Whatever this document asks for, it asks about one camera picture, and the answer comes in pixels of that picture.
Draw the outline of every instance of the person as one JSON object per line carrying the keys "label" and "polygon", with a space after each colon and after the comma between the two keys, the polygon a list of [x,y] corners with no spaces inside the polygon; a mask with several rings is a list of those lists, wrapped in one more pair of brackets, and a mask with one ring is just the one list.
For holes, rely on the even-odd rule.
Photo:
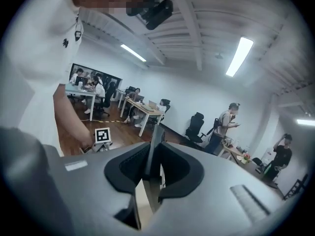
{"label": "person", "polygon": [[96,73],[96,76],[98,77],[98,81],[101,85],[103,85],[103,81],[102,81],[102,75],[100,73]]}
{"label": "person", "polygon": [[274,152],[277,153],[275,159],[266,166],[265,177],[271,181],[278,175],[278,173],[285,169],[291,160],[292,151],[289,148],[292,142],[292,136],[284,134],[279,141],[274,145]]}
{"label": "person", "polygon": [[[162,112],[162,113],[165,113],[166,112],[166,102],[164,99],[162,99],[160,102],[159,102],[159,105],[157,105],[157,110]],[[142,116],[142,121],[139,123],[139,124],[136,124],[135,127],[136,128],[142,128],[142,126],[144,125],[144,116]],[[140,116],[139,115],[136,115],[133,117],[134,119],[140,119]]]}
{"label": "person", "polygon": [[83,69],[82,69],[82,68],[78,68],[78,70],[72,75],[72,77],[71,77],[69,83],[71,83],[71,84],[74,85],[74,84],[75,84],[75,81],[76,81],[76,79],[77,79],[77,77],[78,77],[78,76],[81,76],[82,73],[83,73]]}
{"label": "person", "polygon": [[42,144],[60,148],[56,119],[81,146],[92,135],[65,94],[73,59],[82,40],[80,7],[109,12],[145,0],[26,0],[10,22],[0,46],[0,125],[16,127]]}
{"label": "person", "polygon": [[[135,101],[137,99],[138,94],[140,93],[140,88],[136,88],[135,92],[130,92],[129,94],[126,95],[127,99],[130,99],[132,101]],[[128,117],[127,119],[124,121],[124,124],[127,124],[130,122],[130,117],[133,113],[133,110],[135,109],[135,106],[131,106],[129,109],[129,113],[128,113]]]}
{"label": "person", "polygon": [[[94,88],[94,92],[96,93],[96,96],[105,97],[105,90],[104,90],[103,86],[101,85],[101,83],[99,82],[98,77],[94,76],[93,79],[94,79],[93,88]],[[101,99],[95,98],[94,103],[99,103],[100,101],[101,101]],[[89,99],[87,99],[87,107],[88,107],[88,109],[84,112],[85,114],[89,114],[91,112],[91,107],[92,107],[91,97],[89,97]]]}
{"label": "person", "polygon": [[225,138],[226,132],[229,128],[236,128],[240,124],[230,123],[238,114],[240,104],[231,103],[228,110],[224,111],[219,117],[219,125],[214,129],[210,138],[209,144],[204,148],[204,152],[213,154],[222,140]]}

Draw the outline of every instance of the ceiling light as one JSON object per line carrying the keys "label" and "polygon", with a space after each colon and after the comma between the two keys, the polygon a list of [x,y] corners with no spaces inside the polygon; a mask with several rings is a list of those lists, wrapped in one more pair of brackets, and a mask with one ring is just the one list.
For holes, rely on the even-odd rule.
{"label": "ceiling light", "polygon": [[132,49],[130,49],[128,46],[126,45],[121,45],[122,48],[124,48],[125,50],[127,50],[128,52],[132,53],[133,55],[135,55],[138,59],[140,59],[143,62],[146,62],[146,60],[144,58],[142,58],[139,54],[137,54],[136,52],[134,52]]}
{"label": "ceiling light", "polygon": [[236,53],[232,60],[232,63],[229,69],[226,72],[226,75],[233,77],[237,70],[240,68],[242,63],[244,62],[247,54],[250,52],[252,45],[254,44],[253,41],[250,39],[241,37],[240,43],[238,44]]}
{"label": "ceiling light", "polygon": [[302,120],[302,119],[297,119],[296,121],[297,121],[297,123],[300,124],[300,125],[315,126],[315,120]]}

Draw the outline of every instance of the wooden floor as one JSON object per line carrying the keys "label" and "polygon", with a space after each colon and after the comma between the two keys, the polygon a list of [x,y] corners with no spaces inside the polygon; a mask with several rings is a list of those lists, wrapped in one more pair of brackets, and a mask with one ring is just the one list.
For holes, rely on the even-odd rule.
{"label": "wooden floor", "polygon": [[[86,115],[84,111],[86,110],[86,106],[84,106],[80,100],[76,101],[73,104],[73,107],[83,123],[93,134],[94,129],[109,127],[111,138],[112,138],[112,146],[113,148],[120,148],[128,145],[132,145],[138,142],[148,142],[151,140],[152,130],[151,125],[147,125],[145,130],[143,131],[142,137],[139,137],[140,128],[134,127],[133,124],[124,124],[121,122],[98,122],[98,121],[89,121],[90,114]],[[117,102],[112,102],[110,106],[110,117],[107,115],[103,115],[102,121],[112,121],[112,120],[125,120],[125,118],[120,118],[120,110],[118,109]],[[57,128],[59,134],[59,141],[61,145],[61,149],[65,156],[70,155],[79,155],[80,154],[80,143],[74,139],[67,131],[63,129],[63,127],[57,121]],[[179,143],[179,138],[170,131],[165,131],[165,139],[168,142]]]}

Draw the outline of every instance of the woman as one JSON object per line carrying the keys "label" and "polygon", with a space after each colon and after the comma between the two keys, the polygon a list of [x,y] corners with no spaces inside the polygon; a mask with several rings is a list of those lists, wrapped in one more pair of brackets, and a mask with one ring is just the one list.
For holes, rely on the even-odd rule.
{"label": "woman", "polygon": [[[94,92],[96,93],[97,96],[100,97],[105,97],[105,90],[103,88],[103,86],[101,85],[101,83],[98,80],[97,76],[93,77],[94,81],[92,82],[93,84],[93,88],[94,88]],[[101,99],[97,99],[95,98],[95,103],[99,103],[101,101]],[[85,114],[89,114],[91,112],[91,107],[92,107],[92,99],[91,97],[89,97],[89,99],[87,99],[87,107],[88,109],[84,112]]]}
{"label": "woman", "polygon": [[[159,105],[157,105],[157,110],[160,111],[160,112],[162,112],[162,113],[165,113],[166,110],[167,110],[166,105],[167,105],[167,104],[166,104],[165,100],[162,99],[162,100],[159,102]],[[144,117],[144,116],[145,116],[145,115],[143,115],[142,117],[140,117],[140,116],[134,116],[134,117],[133,117],[134,119],[140,119],[140,118],[142,118],[141,123],[136,124],[135,127],[141,128],[141,127],[144,125],[144,123],[143,123],[143,122],[144,122],[144,120],[143,120],[143,117]]]}
{"label": "woman", "polygon": [[[129,94],[127,94],[126,98],[127,99],[131,99],[132,101],[135,101],[137,99],[138,94],[140,93],[140,88],[136,88],[135,92],[130,92]],[[132,106],[129,110],[129,114],[127,119],[124,121],[125,124],[130,122],[130,117],[132,115],[133,110],[135,109],[135,106]]]}

